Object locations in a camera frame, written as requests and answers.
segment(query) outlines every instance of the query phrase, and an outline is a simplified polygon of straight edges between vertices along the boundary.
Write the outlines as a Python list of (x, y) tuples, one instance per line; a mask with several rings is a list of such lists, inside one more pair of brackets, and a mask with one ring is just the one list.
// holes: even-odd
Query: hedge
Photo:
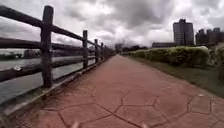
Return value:
[(216, 49), (216, 59), (218, 62), (218, 68), (219, 68), (219, 79), (222, 81), (224, 78), (224, 47)]
[(165, 62), (173, 66), (195, 67), (207, 65), (209, 52), (197, 47), (174, 47), (136, 51), (131, 53), (131, 56)]

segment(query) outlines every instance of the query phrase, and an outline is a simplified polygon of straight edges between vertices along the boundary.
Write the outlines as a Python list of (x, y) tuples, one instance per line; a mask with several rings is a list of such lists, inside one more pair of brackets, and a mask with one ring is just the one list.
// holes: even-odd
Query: cloudy sky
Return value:
[[(105, 44), (116, 42), (150, 46), (173, 41), (172, 24), (180, 18), (200, 28), (224, 29), (224, 0), (0, 0), (0, 4), (42, 18), (44, 5), (54, 7), (54, 24)], [(39, 40), (39, 29), (0, 18), (0, 37)], [(53, 40), (74, 43), (53, 34)]]

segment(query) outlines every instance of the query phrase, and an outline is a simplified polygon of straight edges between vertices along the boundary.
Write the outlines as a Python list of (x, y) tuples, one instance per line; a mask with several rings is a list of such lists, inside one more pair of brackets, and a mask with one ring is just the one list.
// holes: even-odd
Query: wooden railing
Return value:
[[(21, 48), (21, 49), (39, 49), (41, 51), (41, 64), (34, 64), (30, 66), (18, 67), (0, 71), (0, 82), (11, 80), (17, 77), (27, 76), (42, 72), (43, 87), (50, 88), (53, 85), (52, 69), (76, 64), (83, 62), (83, 69), (88, 68), (88, 61), (95, 59), (95, 63), (110, 57), (113, 55), (113, 50), (107, 48), (101, 43), (98, 44), (98, 40), (94, 42), (88, 40), (88, 31), (84, 30), (83, 35), (79, 36), (72, 32), (69, 32), (63, 28), (53, 25), (53, 7), (45, 6), (43, 11), (43, 19), (39, 20), (34, 17), (28, 16), (11, 8), (0, 6), (0, 16), (19, 21), (38, 27), (41, 29), (40, 38), (38, 41), (27, 41), (9, 38), (0, 38), (0, 49), (6, 48)], [(76, 47), (71, 45), (56, 44), (51, 41), (51, 33), (62, 34), (73, 39), (82, 41), (82, 47)], [(95, 50), (88, 49), (88, 45), (95, 47)], [(52, 62), (53, 50), (75, 51), (81, 52), (82, 58), (80, 59), (66, 59)], [(94, 57), (89, 57), (89, 53), (95, 53)]]

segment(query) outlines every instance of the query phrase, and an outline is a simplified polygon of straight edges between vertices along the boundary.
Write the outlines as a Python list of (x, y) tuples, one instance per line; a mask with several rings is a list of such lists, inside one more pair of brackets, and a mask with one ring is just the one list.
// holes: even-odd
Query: grass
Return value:
[(142, 58), (131, 58), (143, 64), (157, 68), (164, 73), (184, 79), (219, 97), (224, 98), (224, 83), (219, 80), (218, 69), (216, 67), (206, 67), (204, 69), (173, 67), (166, 63), (151, 62)]

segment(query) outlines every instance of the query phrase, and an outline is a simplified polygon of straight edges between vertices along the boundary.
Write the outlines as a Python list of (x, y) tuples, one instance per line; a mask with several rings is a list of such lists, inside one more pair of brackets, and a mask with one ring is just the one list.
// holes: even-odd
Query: stone paving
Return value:
[(117, 55), (14, 122), (18, 128), (224, 128), (224, 100)]

